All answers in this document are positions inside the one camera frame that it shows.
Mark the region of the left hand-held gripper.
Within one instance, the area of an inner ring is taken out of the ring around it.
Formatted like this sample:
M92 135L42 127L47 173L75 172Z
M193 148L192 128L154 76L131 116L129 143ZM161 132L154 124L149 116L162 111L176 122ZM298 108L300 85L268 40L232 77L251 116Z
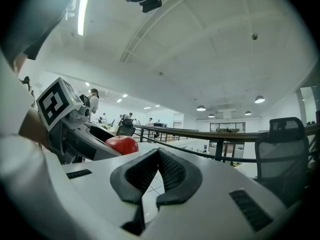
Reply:
M48 131L50 151L61 164L71 164L77 157L100 161L121 155L105 144L115 135L89 121L89 107L63 78L49 85L36 104Z

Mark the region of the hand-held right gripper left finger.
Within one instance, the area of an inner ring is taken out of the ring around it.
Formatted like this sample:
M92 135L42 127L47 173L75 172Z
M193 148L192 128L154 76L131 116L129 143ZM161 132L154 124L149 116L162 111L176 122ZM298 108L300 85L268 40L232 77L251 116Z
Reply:
M119 167L110 175L110 184L118 197L137 205L158 171L159 151L154 148Z

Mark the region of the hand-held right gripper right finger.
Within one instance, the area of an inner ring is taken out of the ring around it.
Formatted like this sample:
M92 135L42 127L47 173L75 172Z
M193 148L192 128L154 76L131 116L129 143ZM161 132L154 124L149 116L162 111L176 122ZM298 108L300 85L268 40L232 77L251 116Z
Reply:
M180 205L188 201L203 181L201 170L172 152L158 149L158 171L162 177L164 193L156 198L157 206Z

